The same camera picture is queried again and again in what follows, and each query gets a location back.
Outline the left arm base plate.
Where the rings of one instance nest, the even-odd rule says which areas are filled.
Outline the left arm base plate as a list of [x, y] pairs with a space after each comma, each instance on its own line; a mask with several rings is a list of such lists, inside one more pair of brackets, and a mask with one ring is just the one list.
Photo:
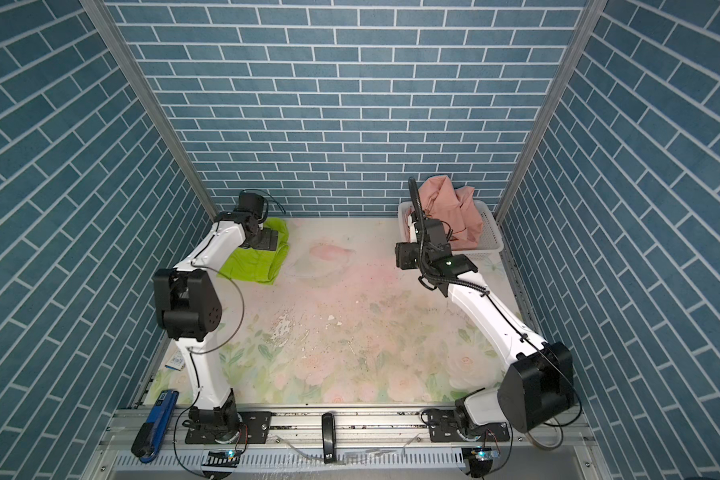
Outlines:
[[243, 411], [239, 413], [239, 417], [239, 434], [228, 439], [225, 439], [224, 425], [201, 425], [193, 420], [184, 419], [182, 426], [187, 429], [185, 443], [190, 445], [265, 444], [273, 413], [270, 411]]

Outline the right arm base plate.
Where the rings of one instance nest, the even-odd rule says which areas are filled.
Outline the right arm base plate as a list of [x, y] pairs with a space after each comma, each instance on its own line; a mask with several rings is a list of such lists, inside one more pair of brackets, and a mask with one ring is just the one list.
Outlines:
[[426, 408], [419, 412], [419, 417], [428, 429], [430, 440], [434, 443], [456, 441], [501, 443], [508, 442], [511, 437], [506, 422], [477, 425], [461, 408]]

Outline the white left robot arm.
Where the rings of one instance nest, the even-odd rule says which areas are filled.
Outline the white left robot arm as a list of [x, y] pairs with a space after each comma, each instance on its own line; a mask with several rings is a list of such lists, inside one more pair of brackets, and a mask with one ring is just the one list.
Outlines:
[[244, 189], [235, 208], [218, 213], [209, 233], [183, 260], [153, 275], [158, 327], [165, 331], [182, 355], [195, 400], [188, 418], [195, 425], [229, 431], [241, 423], [234, 391], [224, 378], [215, 331], [223, 316], [213, 273], [236, 251], [273, 252], [279, 233], [266, 227], [269, 194]]

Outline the white plastic basket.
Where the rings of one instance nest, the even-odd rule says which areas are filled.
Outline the white plastic basket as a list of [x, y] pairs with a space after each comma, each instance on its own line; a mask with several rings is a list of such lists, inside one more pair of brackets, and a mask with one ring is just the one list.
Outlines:
[[[499, 226], [496, 223], [492, 212], [484, 202], [479, 200], [475, 201], [475, 207], [480, 213], [483, 222], [483, 230], [478, 244], [475, 248], [461, 250], [454, 249], [454, 252], [466, 255], [490, 255], [500, 253], [504, 248], [504, 243]], [[413, 205], [411, 201], [405, 201], [398, 205], [398, 223], [403, 242], [411, 242], [416, 239], [415, 230], [411, 220], [412, 214]]]

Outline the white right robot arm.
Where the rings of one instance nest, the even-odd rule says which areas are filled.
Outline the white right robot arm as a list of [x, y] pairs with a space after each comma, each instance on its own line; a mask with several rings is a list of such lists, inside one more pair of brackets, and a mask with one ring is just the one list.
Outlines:
[[476, 437], [489, 424], [500, 422], [527, 433], [549, 425], [571, 408], [581, 408], [571, 351], [561, 342], [547, 342], [519, 320], [492, 293], [472, 260], [452, 252], [441, 221], [415, 215], [412, 228], [412, 240], [395, 246], [397, 267], [418, 270], [425, 288], [440, 291], [459, 307], [490, 341], [503, 364], [499, 386], [456, 401], [461, 433]]

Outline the lime green shorts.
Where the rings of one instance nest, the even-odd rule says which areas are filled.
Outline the lime green shorts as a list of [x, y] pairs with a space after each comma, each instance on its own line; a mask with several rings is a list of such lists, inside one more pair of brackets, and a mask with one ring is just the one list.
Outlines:
[[289, 229], [280, 218], [270, 218], [264, 226], [278, 233], [275, 250], [238, 248], [222, 265], [219, 276], [263, 285], [275, 283], [290, 250]]

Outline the pink shorts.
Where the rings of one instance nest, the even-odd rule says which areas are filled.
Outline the pink shorts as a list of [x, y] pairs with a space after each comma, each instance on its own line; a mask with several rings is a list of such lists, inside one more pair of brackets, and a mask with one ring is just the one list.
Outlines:
[[455, 250], [478, 247], [483, 231], [483, 219], [474, 201], [473, 187], [455, 188], [448, 176], [427, 179], [418, 189], [424, 213], [446, 223], [451, 230], [450, 243]]

